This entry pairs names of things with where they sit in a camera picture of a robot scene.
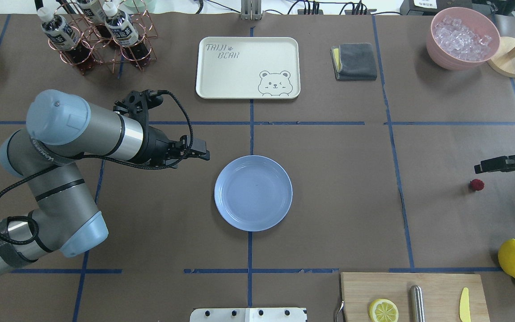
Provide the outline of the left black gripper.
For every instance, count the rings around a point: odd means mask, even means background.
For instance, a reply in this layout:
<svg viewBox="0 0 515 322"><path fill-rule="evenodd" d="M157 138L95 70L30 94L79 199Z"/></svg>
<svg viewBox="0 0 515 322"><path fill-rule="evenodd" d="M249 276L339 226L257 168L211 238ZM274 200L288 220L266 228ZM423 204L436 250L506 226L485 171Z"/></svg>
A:
<svg viewBox="0 0 515 322"><path fill-rule="evenodd" d="M141 163L151 167L166 166L166 161L179 162L187 158L200 158L209 161L211 156L205 140L190 136L183 136L180 141L168 139L166 134L155 127L148 127L147 136L141 147Z"/></svg>

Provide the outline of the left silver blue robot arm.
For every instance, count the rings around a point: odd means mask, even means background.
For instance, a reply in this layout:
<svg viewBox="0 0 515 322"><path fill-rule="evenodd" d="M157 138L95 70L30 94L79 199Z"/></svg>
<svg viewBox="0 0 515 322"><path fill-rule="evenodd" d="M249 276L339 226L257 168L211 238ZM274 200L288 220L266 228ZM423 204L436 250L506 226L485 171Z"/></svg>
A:
<svg viewBox="0 0 515 322"><path fill-rule="evenodd" d="M75 94L44 90L27 112L26 127L0 147L0 163L20 181L0 192L0 275L59 250L74 257L102 243L108 228L77 161L96 158L137 169L176 168L187 158L208 161L206 142L179 140L149 125L149 111L168 90L131 91L113 110Z"/></svg>

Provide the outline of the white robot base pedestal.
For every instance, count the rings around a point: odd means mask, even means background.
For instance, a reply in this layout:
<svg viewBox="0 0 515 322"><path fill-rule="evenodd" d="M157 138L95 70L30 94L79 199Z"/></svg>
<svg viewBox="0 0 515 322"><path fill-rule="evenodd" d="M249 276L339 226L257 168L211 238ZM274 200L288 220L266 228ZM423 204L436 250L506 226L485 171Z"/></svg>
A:
<svg viewBox="0 0 515 322"><path fill-rule="evenodd" d="M307 322L306 308L199 308L190 314L190 322Z"/></svg>

